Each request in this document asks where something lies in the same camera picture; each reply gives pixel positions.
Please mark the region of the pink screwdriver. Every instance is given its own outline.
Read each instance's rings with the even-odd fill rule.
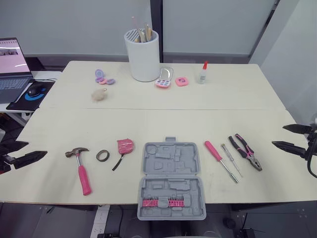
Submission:
[[[233,175],[233,173],[228,169],[228,167],[224,164],[224,162],[222,161],[222,157],[219,155],[218,151],[214,148],[214,146],[210,143],[210,141],[205,141],[205,146],[207,147],[207,149],[209,150],[209,152],[215,157],[215,159],[218,162],[221,162],[222,165],[224,166],[224,168],[227,170],[227,172],[229,173],[230,177],[236,182],[238,183],[239,181],[237,180],[237,178]]]

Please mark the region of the pliers handle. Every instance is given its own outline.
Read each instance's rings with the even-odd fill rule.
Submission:
[[[244,146],[246,151],[242,150],[237,145],[237,143],[233,140],[232,136],[229,137],[229,140],[230,140],[232,146],[237,149],[237,151],[240,153],[240,155],[243,158],[247,158],[247,157],[250,157],[250,156],[254,155],[254,151],[249,147],[248,143],[239,134],[235,134],[235,137],[238,140],[240,140],[240,142],[243,144],[243,146]]]

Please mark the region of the hammer head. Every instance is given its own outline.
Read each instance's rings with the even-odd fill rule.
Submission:
[[[83,148],[83,147],[77,147],[75,149],[73,149],[72,151],[68,151],[65,153],[66,157],[71,157],[72,155],[75,155],[75,154],[80,154],[80,152],[82,151],[89,151],[88,149],[86,148]]]

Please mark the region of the hammer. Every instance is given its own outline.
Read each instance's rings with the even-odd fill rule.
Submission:
[[[88,181],[85,167],[80,164],[80,160],[79,160],[80,152],[82,151],[89,151],[89,150],[86,148],[78,147],[73,149],[72,151],[66,152],[65,156],[68,158],[71,157],[72,155],[76,156],[77,162],[78,162],[78,174],[79,174],[81,185],[83,187],[83,194],[86,196],[91,193],[91,188],[89,186],[89,181]]]

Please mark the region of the pink hammer handle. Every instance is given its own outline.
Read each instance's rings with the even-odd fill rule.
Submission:
[[[216,160],[219,162],[222,160],[222,157],[218,154],[218,151],[214,148],[214,146],[210,143],[210,141],[205,141],[205,146],[209,150],[209,152],[216,158]]]
[[[89,185],[85,167],[83,165],[78,167],[78,174],[79,174],[81,185],[83,187],[83,194],[86,196],[91,193],[91,188]]]

